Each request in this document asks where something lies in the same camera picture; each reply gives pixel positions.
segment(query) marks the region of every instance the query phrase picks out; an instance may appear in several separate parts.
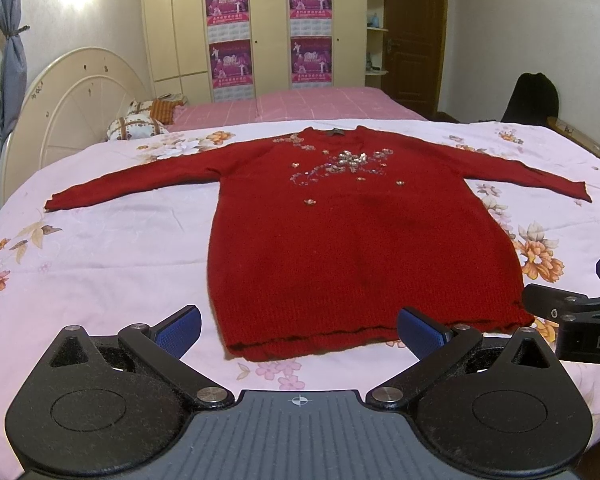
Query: white bed sheet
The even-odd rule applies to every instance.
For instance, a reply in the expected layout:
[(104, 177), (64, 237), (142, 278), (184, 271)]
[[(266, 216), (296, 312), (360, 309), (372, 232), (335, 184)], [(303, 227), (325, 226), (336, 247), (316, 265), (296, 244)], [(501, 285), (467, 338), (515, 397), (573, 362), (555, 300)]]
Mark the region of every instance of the white bed sheet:
[[(225, 143), (298, 132), (307, 126), (346, 129), (358, 124), (482, 150), (571, 180), (585, 180), (593, 204), (513, 184), (468, 181), (468, 185), (520, 248), (531, 242), (544, 247), (543, 257), (552, 268), (527, 266), (527, 283), (600, 296), (594, 271), (600, 257), (600, 160), (551, 130), (499, 123), (288, 121), (231, 126), (226, 130), (235, 137)], [(51, 340), (68, 324), (83, 325), (91, 335), (110, 335), (132, 322), (155, 324), (185, 304), (196, 304), (203, 317), (202, 336), (183, 361), (236, 396), (242, 389), (345, 388), (364, 395), (416, 362), (398, 343), (265, 364), (227, 356), (206, 292), (206, 252), (219, 184), (174, 186), (90, 208), (43, 211), (54, 192), (140, 164), (147, 156), (195, 153), (200, 146), (197, 138), (213, 131), (91, 146), (37, 172), (0, 211), (0, 243), (8, 240), (0, 249), (0, 480), (11, 480), (21, 472), (4, 434), (5, 412)], [(479, 258), (484, 250), (488, 247), (476, 247), (466, 264), (471, 265), (471, 258)], [(420, 257), (435, 265), (433, 249)], [(543, 274), (557, 281), (548, 283)], [(551, 339), (553, 329), (540, 328)], [(592, 411), (591, 442), (596, 442), (600, 439), (600, 365), (565, 366)]]

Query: poster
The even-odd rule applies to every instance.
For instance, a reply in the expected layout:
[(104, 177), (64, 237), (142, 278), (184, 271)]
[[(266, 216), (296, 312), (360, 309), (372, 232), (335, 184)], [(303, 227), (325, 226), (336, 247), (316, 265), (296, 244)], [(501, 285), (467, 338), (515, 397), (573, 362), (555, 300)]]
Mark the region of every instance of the poster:
[(215, 102), (254, 97), (250, 40), (212, 43), (209, 56)]
[(291, 39), (291, 88), (331, 86), (331, 38)]
[(291, 36), (330, 36), (331, 0), (289, 0)]
[(205, 2), (209, 43), (249, 39), (249, 0)]

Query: white wall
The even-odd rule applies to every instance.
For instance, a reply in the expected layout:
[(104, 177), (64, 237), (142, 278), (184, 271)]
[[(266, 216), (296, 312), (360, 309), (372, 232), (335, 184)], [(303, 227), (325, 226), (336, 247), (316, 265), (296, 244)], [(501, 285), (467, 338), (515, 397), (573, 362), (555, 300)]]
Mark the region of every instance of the white wall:
[(439, 110), (499, 119), (524, 72), (543, 72), (560, 116), (600, 142), (600, 0), (449, 0)]
[[(100, 46), (126, 60), (151, 89), (141, 0), (22, 0), (22, 43), (30, 84), (47, 65), (71, 50)], [(0, 35), (0, 46), (3, 44)]]

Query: red sweater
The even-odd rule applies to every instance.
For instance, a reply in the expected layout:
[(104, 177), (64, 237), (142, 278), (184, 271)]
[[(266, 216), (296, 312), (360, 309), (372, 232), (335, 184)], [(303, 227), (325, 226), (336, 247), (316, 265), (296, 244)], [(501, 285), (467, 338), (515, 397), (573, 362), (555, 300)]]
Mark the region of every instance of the red sweater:
[(209, 294), (228, 350), (263, 361), (395, 340), (407, 305), (483, 331), (530, 324), (513, 245), (464, 178), (590, 202), (583, 182), (359, 126), (136, 166), (55, 194), (46, 209), (220, 181)]

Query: bed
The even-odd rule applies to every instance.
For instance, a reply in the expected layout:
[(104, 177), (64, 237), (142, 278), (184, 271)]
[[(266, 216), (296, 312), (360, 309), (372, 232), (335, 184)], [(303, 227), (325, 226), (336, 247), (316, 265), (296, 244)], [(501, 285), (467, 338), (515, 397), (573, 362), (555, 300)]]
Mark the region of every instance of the bed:
[[(219, 185), (173, 186), (89, 208), (44, 211), (51, 194), (112, 171), (308, 126), (347, 130), (360, 124), (521, 160), (586, 181), (593, 203), (513, 184), (467, 184), (509, 234), (525, 283), (600, 296), (594, 272), (600, 257), (599, 159), (547, 128), (431, 123), (374, 92), (292, 91), (186, 108), (167, 135), (101, 142), (106, 125), (128, 101), (144, 98), (132, 70), (110, 52), (83, 49), (43, 73), (29, 92), (0, 168), (0, 480), (21, 472), (4, 435), (4, 414), (65, 325), (108, 335), (133, 322), (155, 324), (196, 304), (203, 331), (183, 361), (236, 395), (243, 389), (366, 392), (416, 362), (400, 342), (275, 362), (231, 358), (206, 291), (206, 252)], [(488, 250), (475, 249), (478, 255)], [(429, 257), (435, 265), (435, 248)], [(554, 342), (554, 325), (537, 319), (536, 327)], [(594, 444), (600, 441), (600, 365), (564, 366), (591, 410)]]

